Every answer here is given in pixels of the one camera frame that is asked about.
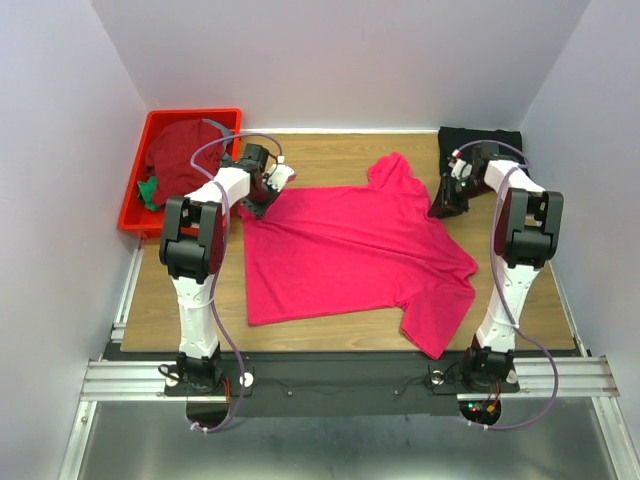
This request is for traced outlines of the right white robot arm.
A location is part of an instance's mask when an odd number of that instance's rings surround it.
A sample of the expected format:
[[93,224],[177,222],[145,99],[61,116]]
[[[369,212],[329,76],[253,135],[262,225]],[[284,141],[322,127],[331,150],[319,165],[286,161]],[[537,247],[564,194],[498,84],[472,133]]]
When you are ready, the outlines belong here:
[[447,218],[468,210],[465,202],[496,193],[490,230],[490,267],[494,288],[481,325],[460,366],[472,390],[514,384],[514,350],[531,286],[558,247],[564,197],[546,190],[528,172],[519,149],[498,140],[470,141],[455,148],[441,175],[428,215]]

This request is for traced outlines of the pink t shirt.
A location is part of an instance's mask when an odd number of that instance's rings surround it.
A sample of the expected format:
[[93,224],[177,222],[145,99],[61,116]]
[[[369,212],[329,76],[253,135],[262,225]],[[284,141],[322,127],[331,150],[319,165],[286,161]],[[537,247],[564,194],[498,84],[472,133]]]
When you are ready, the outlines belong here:
[[437,359],[474,302],[477,263],[428,216],[405,157],[381,157],[367,178],[284,190],[261,218],[239,207],[248,323],[399,308],[401,332]]

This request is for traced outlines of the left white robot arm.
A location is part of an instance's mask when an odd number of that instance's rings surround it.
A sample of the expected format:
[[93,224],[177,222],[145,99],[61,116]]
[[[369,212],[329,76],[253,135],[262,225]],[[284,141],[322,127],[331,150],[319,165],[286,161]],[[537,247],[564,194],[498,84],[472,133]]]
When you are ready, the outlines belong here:
[[180,389],[204,395],[228,386],[220,366],[222,332],[214,313],[214,289],[230,234],[232,208],[241,205],[261,218],[278,198],[295,171],[285,163],[282,150],[272,154],[258,144],[248,144],[242,158],[224,160],[216,173],[190,165],[205,175],[202,187],[172,196],[165,204],[159,259],[176,292],[180,342],[173,365],[159,367],[165,392]]

